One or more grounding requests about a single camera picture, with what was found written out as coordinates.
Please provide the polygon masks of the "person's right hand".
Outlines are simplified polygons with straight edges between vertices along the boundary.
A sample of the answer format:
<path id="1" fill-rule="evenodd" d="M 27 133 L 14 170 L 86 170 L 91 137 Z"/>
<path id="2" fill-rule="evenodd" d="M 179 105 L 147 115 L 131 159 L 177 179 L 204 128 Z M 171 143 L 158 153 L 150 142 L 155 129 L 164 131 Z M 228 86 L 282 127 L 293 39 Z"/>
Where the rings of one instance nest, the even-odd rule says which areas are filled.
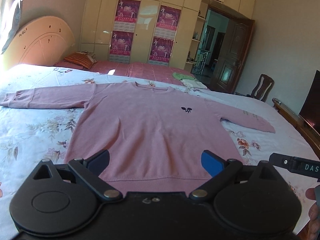
<path id="1" fill-rule="evenodd" d="M 316 200 L 315 189 L 309 188 L 307 189 L 306 198 L 309 200 Z M 308 228 L 308 240 L 316 240 L 319 232 L 319 208 L 317 203 L 314 203 L 309 209 L 309 228 Z"/>

